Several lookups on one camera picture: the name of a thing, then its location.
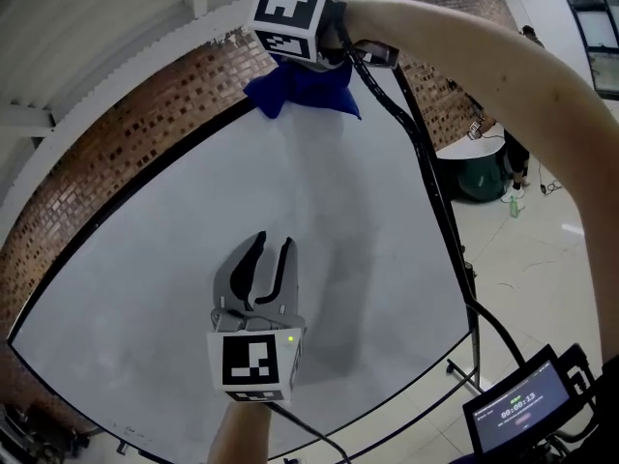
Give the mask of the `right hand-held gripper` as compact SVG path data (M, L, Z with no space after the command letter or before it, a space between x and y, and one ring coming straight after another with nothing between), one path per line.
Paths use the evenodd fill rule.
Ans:
M364 65L394 69L398 50L379 42L350 40L329 48L324 37L344 26L341 0L253 0L248 27L255 39L280 62L298 63L313 71L331 71L351 53Z

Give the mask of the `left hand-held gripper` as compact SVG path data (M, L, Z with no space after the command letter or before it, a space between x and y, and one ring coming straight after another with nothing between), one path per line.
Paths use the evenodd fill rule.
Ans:
M250 292L266 243L260 231L235 247L214 275L207 345L213 385L238 402L289 402L307 329L298 307L298 249L280 248L270 293Z

